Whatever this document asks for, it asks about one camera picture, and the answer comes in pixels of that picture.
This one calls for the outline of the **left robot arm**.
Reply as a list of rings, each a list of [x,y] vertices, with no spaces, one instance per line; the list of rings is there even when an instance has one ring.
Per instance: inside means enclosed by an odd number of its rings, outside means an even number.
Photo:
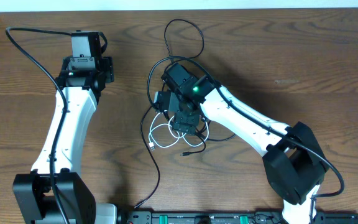
[[[27,174],[12,184],[26,223],[117,223],[117,207],[96,203],[81,179],[86,132],[101,92],[114,81],[112,58],[103,56],[108,41],[102,32],[76,31],[72,54],[59,76],[47,76],[56,88],[56,103],[45,144]]]

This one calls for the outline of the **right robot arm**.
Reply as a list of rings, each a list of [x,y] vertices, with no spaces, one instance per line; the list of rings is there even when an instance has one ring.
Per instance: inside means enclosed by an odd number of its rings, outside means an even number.
[[[160,111],[175,114],[173,130],[195,135],[200,116],[217,122],[254,148],[262,157],[267,180],[284,202],[287,223],[309,223],[316,195],[329,167],[312,130],[298,122],[289,126],[270,119],[239,101],[208,77],[196,78],[176,63],[162,75],[168,91],[156,93]]]

